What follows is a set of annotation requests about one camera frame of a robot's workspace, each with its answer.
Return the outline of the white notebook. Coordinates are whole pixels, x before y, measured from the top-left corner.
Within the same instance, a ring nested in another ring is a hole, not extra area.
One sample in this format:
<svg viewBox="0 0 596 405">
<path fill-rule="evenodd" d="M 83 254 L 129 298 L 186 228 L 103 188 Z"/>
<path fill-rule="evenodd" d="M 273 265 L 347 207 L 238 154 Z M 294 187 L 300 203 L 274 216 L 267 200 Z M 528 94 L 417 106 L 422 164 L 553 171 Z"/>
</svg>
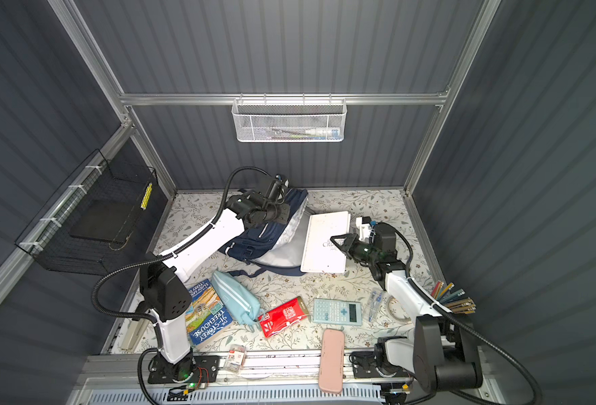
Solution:
<svg viewBox="0 0 596 405">
<path fill-rule="evenodd" d="M 301 262 L 302 273 L 345 272 L 347 258 L 331 242 L 331 238 L 348 234 L 350 219 L 348 211 L 314 214 L 310 217 Z"/>
</svg>

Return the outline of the navy blue student backpack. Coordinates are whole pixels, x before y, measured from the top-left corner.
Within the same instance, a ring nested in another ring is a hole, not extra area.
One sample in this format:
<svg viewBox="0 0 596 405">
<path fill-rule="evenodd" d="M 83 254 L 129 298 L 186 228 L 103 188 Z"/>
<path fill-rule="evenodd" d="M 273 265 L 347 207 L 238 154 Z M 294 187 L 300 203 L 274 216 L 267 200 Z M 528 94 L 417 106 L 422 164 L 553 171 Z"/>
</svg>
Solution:
<svg viewBox="0 0 596 405">
<path fill-rule="evenodd" d="M 301 263 L 306 245 L 306 233 L 311 217 L 307 209 L 308 191 L 293 188 L 289 191 L 289 223 L 266 224 L 261 228 L 247 229 L 227 242 L 220 252 L 229 258 L 257 266 L 257 271 L 231 270 L 232 277 L 257 278 L 265 272 L 281 276 L 301 277 Z"/>
</svg>

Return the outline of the light teal pencil pouch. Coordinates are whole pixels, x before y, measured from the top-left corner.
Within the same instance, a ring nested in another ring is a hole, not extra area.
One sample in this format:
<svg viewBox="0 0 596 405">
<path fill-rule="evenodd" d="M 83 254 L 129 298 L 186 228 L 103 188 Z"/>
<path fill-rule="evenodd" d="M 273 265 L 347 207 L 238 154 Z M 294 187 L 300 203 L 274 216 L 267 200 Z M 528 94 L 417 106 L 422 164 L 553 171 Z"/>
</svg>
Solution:
<svg viewBox="0 0 596 405">
<path fill-rule="evenodd" d="M 247 288 L 228 273 L 220 271 L 212 274 L 210 282 L 236 322 L 247 326 L 257 323 L 261 304 Z"/>
</svg>

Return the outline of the blue treehouse storybook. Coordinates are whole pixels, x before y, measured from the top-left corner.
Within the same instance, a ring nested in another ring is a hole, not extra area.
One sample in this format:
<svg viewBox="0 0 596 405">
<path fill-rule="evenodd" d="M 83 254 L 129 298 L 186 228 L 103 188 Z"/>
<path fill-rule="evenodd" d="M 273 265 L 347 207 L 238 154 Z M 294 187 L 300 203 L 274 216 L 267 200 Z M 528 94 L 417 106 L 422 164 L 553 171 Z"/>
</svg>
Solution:
<svg viewBox="0 0 596 405">
<path fill-rule="evenodd" d="M 191 304 L 185 315 L 188 340 L 199 346 L 228 327 L 233 318 L 208 279 L 191 287 Z"/>
</svg>

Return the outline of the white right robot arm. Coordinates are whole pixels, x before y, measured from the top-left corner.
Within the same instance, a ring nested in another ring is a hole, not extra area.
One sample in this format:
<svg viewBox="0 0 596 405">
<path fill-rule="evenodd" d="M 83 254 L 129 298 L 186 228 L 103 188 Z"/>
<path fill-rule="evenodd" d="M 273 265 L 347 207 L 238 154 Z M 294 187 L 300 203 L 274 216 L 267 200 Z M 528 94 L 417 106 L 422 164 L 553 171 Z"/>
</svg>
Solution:
<svg viewBox="0 0 596 405">
<path fill-rule="evenodd" d="M 400 231 L 380 222 L 370 226 L 368 241 L 354 233 L 332 236 L 330 241 L 346 258 L 368 268 L 414 323 L 410 337 L 378 342 L 375 357 L 379 367 L 385 364 L 407 371 L 425 393 L 483 385 L 476 339 L 455 325 L 452 313 L 412 276 L 414 250 Z"/>
</svg>

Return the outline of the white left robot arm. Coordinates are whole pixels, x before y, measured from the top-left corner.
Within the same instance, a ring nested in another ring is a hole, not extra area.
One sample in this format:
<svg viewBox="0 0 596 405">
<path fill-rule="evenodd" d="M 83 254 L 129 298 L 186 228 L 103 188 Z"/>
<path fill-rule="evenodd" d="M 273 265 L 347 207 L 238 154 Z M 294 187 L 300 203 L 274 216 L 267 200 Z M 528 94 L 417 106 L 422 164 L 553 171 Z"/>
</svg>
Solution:
<svg viewBox="0 0 596 405">
<path fill-rule="evenodd" d="M 191 351 L 185 314 L 192 298 L 185 283 L 207 258 L 246 230 L 288 224 L 288 190 L 289 180 L 282 175 L 271 177 L 259 191 L 229 196 L 225 189 L 213 219 L 141 268 L 140 291 L 154 317 L 159 353 L 169 364 L 178 364 Z"/>
</svg>

